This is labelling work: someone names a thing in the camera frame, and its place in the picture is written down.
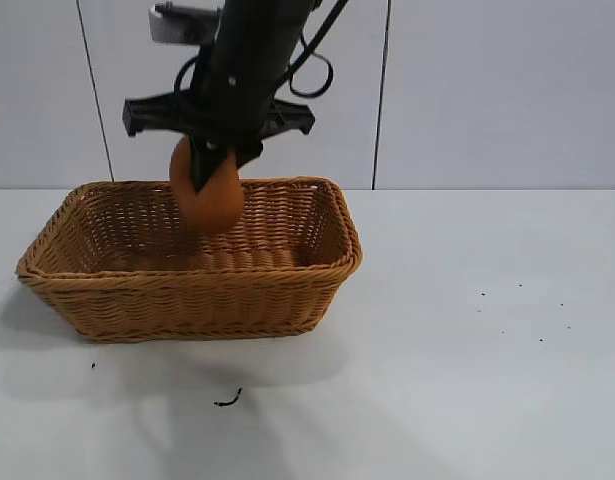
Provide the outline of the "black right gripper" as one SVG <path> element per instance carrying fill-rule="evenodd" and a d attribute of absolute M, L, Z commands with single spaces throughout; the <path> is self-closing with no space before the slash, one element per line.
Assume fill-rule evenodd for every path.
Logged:
<path fill-rule="evenodd" d="M 216 77 L 200 52 L 179 69 L 170 92 L 125 100 L 122 121 L 130 137 L 145 131 L 188 135 L 190 177 L 199 192 L 227 157 L 225 146 L 240 170 L 261 156 L 262 141 L 291 130 L 309 134 L 315 116 L 306 105 L 250 97 L 234 78 Z"/>

